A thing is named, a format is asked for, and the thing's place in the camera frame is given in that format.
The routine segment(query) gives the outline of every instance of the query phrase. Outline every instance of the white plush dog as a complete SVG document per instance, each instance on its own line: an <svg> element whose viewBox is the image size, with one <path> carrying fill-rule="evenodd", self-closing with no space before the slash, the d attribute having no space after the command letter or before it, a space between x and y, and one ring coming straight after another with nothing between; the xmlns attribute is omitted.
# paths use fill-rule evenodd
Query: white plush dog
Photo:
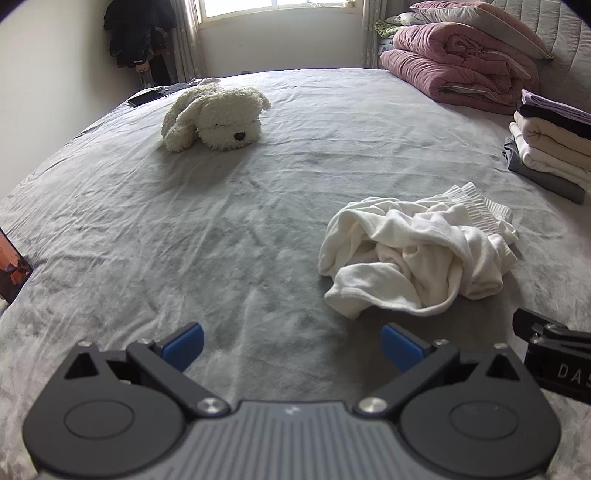
<svg viewBox="0 0 591 480"><path fill-rule="evenodd" d="M271 104L253 87L223 88L211 79L182 93L164 117L162 138L171 152L197 137L214 150L241 148L258 140L263 110Z"/></svg>

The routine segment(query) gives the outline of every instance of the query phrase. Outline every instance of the window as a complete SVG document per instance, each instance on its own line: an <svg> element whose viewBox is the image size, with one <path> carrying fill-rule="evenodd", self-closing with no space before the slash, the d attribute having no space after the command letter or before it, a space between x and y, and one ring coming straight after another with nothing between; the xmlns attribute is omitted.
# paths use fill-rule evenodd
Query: window
<svg viewBox="0 0 591 480"><path fill-rule="evenodd" d="M231 14L243 10L278 9L285 7L343 7L346 0L196 0L199 3L201 16L206 18Z"/></svg>

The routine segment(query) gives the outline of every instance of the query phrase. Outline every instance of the phone screen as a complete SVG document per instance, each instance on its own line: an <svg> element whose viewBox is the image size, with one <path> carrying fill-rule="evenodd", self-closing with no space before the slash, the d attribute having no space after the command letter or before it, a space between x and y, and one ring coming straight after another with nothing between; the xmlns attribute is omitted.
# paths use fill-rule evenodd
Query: phone screen
<svg viewBox="0 0 591 480"><path fill-rule="evenodd" d="M0 229L0 297L12 303L33 269Z"/></svg>
<svg viewBox="0 0 591 480"><path fill-rule="evenodd" d="M137 95L135 97L130 98L127 100L133 106L140 106L148 102L152 102L154 100L158 100L162 98L164 95L160 92L156 92L155 90L150 90L149 92L142 93L141 95Z"/></svg>

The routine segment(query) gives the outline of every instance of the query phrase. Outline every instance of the folded white shirt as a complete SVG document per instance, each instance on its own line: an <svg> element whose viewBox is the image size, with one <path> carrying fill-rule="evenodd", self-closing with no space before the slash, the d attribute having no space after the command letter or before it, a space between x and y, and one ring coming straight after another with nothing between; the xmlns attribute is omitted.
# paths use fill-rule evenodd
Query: folded white shirt
<svg viewBox="0 0 591 480"><path fill-rule="evenodd" d="M538 148L529 145L515 122L509 124L509 130L513 140L517 144L519 157L526 167L537 171L552 173L557 177L562 177L568 181L576 183L579 187L589 190L591 187L591 172L584 168L573 165L556 158Z"/></svg>

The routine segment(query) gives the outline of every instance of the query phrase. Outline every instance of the crumpled white clothing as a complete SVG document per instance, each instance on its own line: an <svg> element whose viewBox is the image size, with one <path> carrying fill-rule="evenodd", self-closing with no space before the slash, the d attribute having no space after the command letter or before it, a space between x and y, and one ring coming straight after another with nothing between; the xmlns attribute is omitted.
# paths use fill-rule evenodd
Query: crumpled white clothing
<svg viewBox="0 0 591 480"><path fill-rule="evenodd" d="M369 197L330 221L319 271L334 283L326 302L357 318L371 306L416 316L445 311L458 294L499 293L517 258L510 208L473 183L417 202Z"/></svg>

